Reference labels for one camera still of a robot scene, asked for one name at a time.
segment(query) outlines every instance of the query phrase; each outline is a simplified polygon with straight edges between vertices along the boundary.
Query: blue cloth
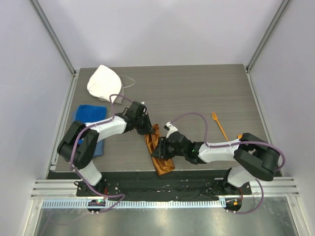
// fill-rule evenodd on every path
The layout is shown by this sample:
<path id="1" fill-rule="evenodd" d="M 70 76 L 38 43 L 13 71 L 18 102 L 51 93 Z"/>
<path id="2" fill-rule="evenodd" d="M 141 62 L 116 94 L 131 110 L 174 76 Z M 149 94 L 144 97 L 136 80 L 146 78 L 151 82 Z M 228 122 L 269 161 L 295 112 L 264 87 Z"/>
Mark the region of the blue cloth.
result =
<path id="1" fill-rule="evenodd" d="M 72 114 L 72 120 L 79 120 L 83 123 L 96 122 L 105 119 L 107 113 L 106 107 L 92 106 L 92 105 L 80 105 L 74 114 Z M 93 156 L 102 156 L 104 150 L 104 140 L 99 141 L 96 144 L 96 148 Z"/>

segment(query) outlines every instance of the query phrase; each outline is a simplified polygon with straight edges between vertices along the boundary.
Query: orange cloth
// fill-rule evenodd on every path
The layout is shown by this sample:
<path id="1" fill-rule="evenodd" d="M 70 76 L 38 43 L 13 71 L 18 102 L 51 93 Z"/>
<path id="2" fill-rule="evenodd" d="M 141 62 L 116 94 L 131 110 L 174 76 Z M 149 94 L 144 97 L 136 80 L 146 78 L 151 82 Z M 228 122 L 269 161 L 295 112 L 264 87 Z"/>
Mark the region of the orange cloth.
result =
<path id="1" fill-rule="evenodd" d="M 146 134 L 144 136 L 150 154 L 158 146 L 158 139 L 159 137 L 161 137 L 158 124 L 154 124 L 152 128 L 155 131 L 155 134 Z M 158 159 L 155 157 L 151 157 L 151 158 L 152 158 L 153 165 L 159 176 L 166 174 L 168 172 L 171 172 L 172 170 L 175 169 L 172 159 L 163 160 L 163 159 Z"/>

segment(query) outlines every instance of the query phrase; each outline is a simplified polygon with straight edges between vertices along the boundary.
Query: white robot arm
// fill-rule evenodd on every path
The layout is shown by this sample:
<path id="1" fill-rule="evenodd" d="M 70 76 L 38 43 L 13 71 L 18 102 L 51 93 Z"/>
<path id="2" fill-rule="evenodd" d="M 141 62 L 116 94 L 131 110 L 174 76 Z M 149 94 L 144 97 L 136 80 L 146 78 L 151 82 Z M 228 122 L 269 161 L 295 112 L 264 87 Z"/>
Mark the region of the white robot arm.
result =
<path id="1" fill-rule="evenodd" d="M 75 148 L 72 162 L 71 154 L 75 140 L 83 129 L 86 131 L 82 135 L 82 142 Z M 154 133 L 146 107 L 139 102 L 133 102 L 130 108 L 126 108 L 123 113 L 115 114 L 110 119 L 86 124 L 75 121 L 59 144 L 57 152 L 70 162 L 97 192 L 103 192 L 105 181 L 102 181 L 102 174 L 92 161 L 96 144 L 109 136 L 133 129 L 136 129 L 140 135 Z M 273 180 L 280 155 L 267 146 L 244 144 L 244 141 L 260 144 L 264 142 L 254 135 L 243 134 L 240 139 L 211 144 L 190 141 L 171 123 L 168 123 L 165 129 L 168 130 L 167 136 L 160 138 L 158 147 L 151 154 L 152 157 L 170 159 L 174 156 L 183 156 L 192 164 L 213 161 L 236 161 L 240 164 L 227 170 L 220 185 L 211 188 L 214 195 L 216 192 L 222 193 L 222 189 L 226 194 L 233 194 L 246 182 L 255 178 L 264 181 Z"/>
<path id="2" fill-rule="evenodd" d="M 192 164 L 205 164 L 213 161 L 236 161 L 238 167 L 228 170 L 222 186 L 226 193 L 232 193 L 245 183 L 260 179 L 272 181 L 277 168 L 279 153 L 262 145 L 246 145 L 242 142 L 265 143 L 256 136 L 246 133 L 240 139 L 224 143 L 192 142 L 178 132 L 171 123 L 164 127 L 166 137 L 161 137 L 153 157 L 170 159 L 183 156 Z"/>

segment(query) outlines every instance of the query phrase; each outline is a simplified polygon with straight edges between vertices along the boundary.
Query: wooden tabletop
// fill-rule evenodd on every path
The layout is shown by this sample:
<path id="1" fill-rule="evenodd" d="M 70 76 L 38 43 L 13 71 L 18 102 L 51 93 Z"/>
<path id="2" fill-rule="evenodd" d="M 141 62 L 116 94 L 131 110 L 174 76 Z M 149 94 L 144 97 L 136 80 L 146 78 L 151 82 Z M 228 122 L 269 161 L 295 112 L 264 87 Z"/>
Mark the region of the wooden tabletop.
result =
<path id="1" fill-rule="evenodd" d="M 129 76 L 136 84 L 125 89 L 125 96 L 139 102 L 145 101 L 151 123 L 158 123 L 162 135 L 163 126 L 187 112 L 202 113 L 209 124 L 208 141 L 224 142 L 225 138 L 218 125 L 212 120 L 215 111 L 230 140 L 238 134 L 252 133 L 267 140 L 255 104 L 250 84 L 243 65 L 185 65 L 185 66 L 145 66 L 112 68 L 118 75 Z M 107 117 L 111 115 L 108 102 L 92 97 L 87 91 L 89 78 L 96 68 L 80 69 L 70 115 L 66 129 L 72 123 L 71 114 L 79 105 L 106 106 Z M 122 77 L 124 86 L 133 81 Z M 116 104 L 117 112 L 129 107 L 124 100 Z M 199 116 L 186 116 L 174 123 L 179 132 L 191 141 L 203 141 L 205 124 Z M 227 169 L 235 163 L 218 161 L 193 165 L 183 157 L 173 158 L 176 170 Z M 95 157 L 98 170 L 104 171 L 153 171 L 144 137 L 131 131 L 115 135 L 105 140 L 104 155 Z M 69 164 L 59 157 L 57 172 L 68 172 Z"/>

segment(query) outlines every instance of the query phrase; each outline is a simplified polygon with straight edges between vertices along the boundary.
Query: orange fork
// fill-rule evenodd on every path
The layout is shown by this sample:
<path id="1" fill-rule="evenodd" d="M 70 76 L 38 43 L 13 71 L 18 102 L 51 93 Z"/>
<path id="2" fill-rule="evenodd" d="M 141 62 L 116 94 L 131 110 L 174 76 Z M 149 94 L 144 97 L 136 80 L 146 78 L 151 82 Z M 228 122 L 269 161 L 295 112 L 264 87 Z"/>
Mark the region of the orange fork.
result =
<path id="1" fill-rule="evenodd" d="M 214 119 L 218 123 L 218 126 L 219 126 L 222 134 L 224 135 L 225 139 L 228 141 L 228 138 L 227 138 L 227 136 L 225 134 L 225 131 L 223 130 L 222 126 L 220 125 L 220 122 L 218 120 L 217 114 L 215 112 L 212 112 L 212 119 Z"/>

